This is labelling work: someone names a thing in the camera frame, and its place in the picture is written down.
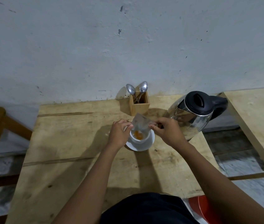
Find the red object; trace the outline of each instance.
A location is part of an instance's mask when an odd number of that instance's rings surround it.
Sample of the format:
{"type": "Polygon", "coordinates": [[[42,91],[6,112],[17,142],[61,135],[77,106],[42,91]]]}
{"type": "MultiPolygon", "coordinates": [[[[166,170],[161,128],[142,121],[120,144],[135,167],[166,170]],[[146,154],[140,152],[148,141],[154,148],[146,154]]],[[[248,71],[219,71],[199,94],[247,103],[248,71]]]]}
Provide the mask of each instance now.
{"type": "Polygon", "coordinates": [[[189,198],[189,204],[192,210],[209,224],[222,224],[219,215],[214,211],[205,195],[189,198]]]}

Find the left hand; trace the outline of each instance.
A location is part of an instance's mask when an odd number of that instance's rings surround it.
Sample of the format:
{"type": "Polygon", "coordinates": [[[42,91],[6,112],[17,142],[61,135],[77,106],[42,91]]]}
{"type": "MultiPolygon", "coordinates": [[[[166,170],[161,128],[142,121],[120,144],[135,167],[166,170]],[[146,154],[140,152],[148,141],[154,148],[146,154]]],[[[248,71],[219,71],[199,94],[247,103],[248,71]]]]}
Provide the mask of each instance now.
{"type": "Polygon", "coordinates": [[[127,143],[132,128],[131,122],[125,119],[113,122],[106,147],[114,148],[116,151],[120,150],[127,143]]]}

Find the left arm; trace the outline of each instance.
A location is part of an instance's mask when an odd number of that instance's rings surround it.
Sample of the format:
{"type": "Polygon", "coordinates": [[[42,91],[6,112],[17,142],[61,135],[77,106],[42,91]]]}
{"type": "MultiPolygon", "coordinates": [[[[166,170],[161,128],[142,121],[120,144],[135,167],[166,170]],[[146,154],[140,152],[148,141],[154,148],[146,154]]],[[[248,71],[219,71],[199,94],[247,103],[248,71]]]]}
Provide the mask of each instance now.
{"type": "Polygon", "coordinates": [[[112,161],[126,144],[132,127],[127,120],[113,122],[106,147],[52,224],[99,222],[112,161]]]}

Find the dark clothing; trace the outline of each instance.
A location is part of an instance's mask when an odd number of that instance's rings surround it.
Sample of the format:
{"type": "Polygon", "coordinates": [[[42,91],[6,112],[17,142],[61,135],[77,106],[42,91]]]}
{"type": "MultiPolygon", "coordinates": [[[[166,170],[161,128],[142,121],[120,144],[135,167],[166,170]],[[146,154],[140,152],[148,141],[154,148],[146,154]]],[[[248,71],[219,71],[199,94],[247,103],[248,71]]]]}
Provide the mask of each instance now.
{"type": "Polygon", "coordinates": [[[106,210],[100,223],[199,224],[181,198],[158,193],[128,196],[106,210]]]}

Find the marble floor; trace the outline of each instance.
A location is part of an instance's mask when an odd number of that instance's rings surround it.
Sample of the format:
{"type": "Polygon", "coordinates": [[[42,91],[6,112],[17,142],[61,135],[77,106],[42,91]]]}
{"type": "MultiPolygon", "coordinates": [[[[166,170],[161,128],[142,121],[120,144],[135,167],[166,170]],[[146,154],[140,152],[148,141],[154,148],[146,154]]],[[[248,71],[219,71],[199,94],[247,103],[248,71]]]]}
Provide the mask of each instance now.
{"type": "MultiPolygon", "coordinates": [[[[204,136],[224,175],[231,177],[264,172],[264,162],[241,130],[207,132],[204,136]]],[[[20,173],[24,156],[24,150],[16,155],[0,153],[0,175],[20,173]]],[[[264,178],[239,180],[234,184],[264,207],[264,178]]],[[[8,213],[14,190],[14,185],[0,187],[0,215],[8,213]]],[[[198,215],[194,214],[194,217],[200,223],[206,223],[198,215]]]]}

